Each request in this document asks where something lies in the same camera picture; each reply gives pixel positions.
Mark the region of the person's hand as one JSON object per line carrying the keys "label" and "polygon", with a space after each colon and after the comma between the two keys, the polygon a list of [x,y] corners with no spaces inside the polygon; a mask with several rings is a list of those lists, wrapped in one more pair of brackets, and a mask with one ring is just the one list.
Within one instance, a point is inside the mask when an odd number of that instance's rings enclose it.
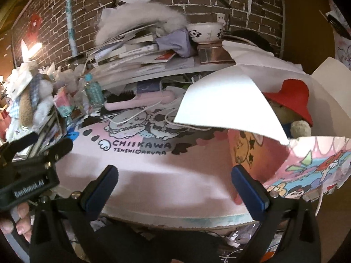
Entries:
{"label": "person's hand", "polygon": [[1,231],[3,234],[10,234],[13,229],[17,230],[19,235],[24,236],[26,241],[30,243],[32,237],[32,224],[30,218],[30,207],[28,203],[21,203],[17,208],[16,212],[19,216],[19,220],[16,222],[16,227],[9,219],[1,219]]}

